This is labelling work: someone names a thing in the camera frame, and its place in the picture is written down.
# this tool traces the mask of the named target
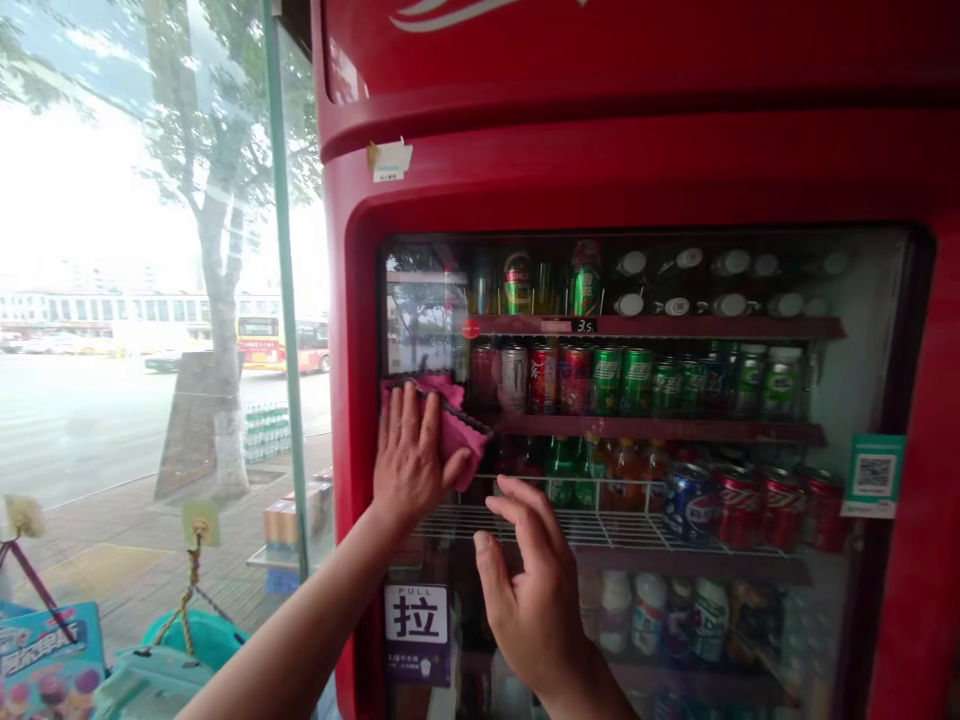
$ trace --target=coca-cola refrigerator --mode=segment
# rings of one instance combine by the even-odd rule
[[[463,386],[489,435],[347,644],[343,716],[543,716],[474,566],[479,529],[520,562],[498,472],[554,503],[643,717],[943,716],[960,6],[312,10],[338,536],[384,379]]]

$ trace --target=bus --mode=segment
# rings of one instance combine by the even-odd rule
[[[245,370],[287,370],[287,343],[280,318],[237,318],[237,347],[243,352]],[[330,372],[327,323],[297,320],[297,355],[301,374]]]

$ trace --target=person's left hand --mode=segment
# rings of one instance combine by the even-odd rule
[[[416,385],[394,388],[380,413],[377,464],[373,470],[373,504],[403,532],[410,532],[440,504],[470,458],[461,448],[440,467],[440,396],[430,393],[420,422]]]

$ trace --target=person's right hand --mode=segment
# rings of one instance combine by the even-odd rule
[[[487,507],[515,526],[524,570],[511,579],[496,538],[473,536],[487,620],[507,664],[546,705],[590,683],[600,656],[583,632],[576,561],[550,501],[522,480],[497,482],[505,496],[487,497]]]

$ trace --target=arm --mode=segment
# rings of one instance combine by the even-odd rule
[[[510,668],[553,720],[636,720],[580,622],[577,564],[546,496],[500,476],[487,507],[516,526],[523,572],[510,578],[496,538],[474,536],[490,629]]]
[[[419,418],[413,384],[395,389],[380,417],[373,503],[178,720],[309,717],[397,546],[439,504],[469,457],[463,450],[441,470],[439,397],[428,398],[422,426]]]

